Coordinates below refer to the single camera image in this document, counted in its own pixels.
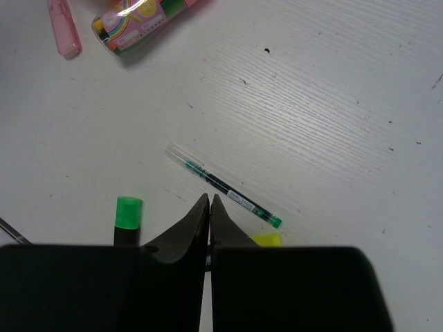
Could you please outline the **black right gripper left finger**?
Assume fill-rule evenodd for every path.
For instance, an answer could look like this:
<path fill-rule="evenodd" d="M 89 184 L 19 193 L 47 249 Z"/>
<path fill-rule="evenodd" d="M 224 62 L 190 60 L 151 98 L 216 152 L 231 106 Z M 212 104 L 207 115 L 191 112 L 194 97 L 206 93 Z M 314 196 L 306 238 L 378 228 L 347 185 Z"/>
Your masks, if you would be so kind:
<path fill-rule="evenodd" d="M 1 248 L 2 331 L 197 331 L 210 202 L 144 246 Z"/>

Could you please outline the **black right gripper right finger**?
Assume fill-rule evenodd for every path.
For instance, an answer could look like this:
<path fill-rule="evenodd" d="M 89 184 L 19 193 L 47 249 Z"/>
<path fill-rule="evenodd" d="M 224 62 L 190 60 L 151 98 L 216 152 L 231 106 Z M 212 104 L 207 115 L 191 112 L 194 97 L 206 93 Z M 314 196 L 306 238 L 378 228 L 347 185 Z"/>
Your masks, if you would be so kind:
<path fill-rule="evenodd" d="M 215 331 L 391 331 L 376 273 L 349 246 L 262 247 L 210 212 Z"/>

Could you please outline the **yellow highlighter marker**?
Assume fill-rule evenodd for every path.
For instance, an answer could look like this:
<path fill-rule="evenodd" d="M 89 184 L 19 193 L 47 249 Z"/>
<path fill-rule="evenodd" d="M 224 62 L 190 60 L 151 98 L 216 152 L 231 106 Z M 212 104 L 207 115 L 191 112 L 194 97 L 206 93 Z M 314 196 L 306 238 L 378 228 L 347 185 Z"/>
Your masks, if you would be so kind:
<path fill-rule="evenodd" d="M 278 233 L 255 236 L 253 240 L 257 245 L 264 248 L 282 247 L 282 239 Z"/>

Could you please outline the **green highlighter marker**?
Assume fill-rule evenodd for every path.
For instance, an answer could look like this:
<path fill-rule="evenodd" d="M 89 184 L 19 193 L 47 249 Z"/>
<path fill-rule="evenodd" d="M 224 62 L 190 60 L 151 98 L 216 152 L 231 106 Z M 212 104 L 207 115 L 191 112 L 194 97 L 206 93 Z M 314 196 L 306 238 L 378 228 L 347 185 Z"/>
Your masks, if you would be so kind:
<path fill-rule="evenodd" d="M 119 196 L 114 223 L 114 246 L 137 246 L 140 239 L 143 201 Z"/>

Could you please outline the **green gel pen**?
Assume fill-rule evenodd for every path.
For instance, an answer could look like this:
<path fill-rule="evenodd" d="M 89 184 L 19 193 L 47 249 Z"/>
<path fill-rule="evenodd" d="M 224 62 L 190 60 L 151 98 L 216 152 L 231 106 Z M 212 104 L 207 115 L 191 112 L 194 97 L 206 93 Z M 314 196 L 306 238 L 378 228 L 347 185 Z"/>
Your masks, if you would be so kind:
<path fill-rule="evenodd" d="M 178 165 L 182 166 L 191 174 L 194 174 L 195 176 L 199 177 L 210 186 L 214 187 L 216 190 L 219 190 L 229 199 L 236 202 L 238 205 L 241 205 L 243 208 L 253 213 L 261 220 L 267 222 L 272 227 L 278 229 L 281 226 L 282 219 L 280 219 L 278 216 L 271 213 L 261 205 L 257 204 L 249 197 L 243 195 L 233 186 L 224 182 L 222 179 L 220 179 L 213 173 L 210 173 L 204 167 L 203 163 L 201 163 L 196 158 L 192 157 L 190 154 L 186 153 L 178 146 L 174 144 L 169 144 L 165 149 L 165 153 L 171 160 L 176 162 Z"/>

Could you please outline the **pink highlighter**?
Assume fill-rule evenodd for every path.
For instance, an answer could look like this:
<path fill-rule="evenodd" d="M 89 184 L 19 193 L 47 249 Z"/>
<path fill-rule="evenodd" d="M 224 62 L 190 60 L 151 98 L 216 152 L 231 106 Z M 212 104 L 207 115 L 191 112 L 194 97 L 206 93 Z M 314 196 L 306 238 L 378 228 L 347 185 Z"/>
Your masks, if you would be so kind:
<path fill-rule="evenodd" d="M 58 53 L 66 60 L 82 51 L 80 38 L 67 1 L 47 0 L 48 12 Z"/>

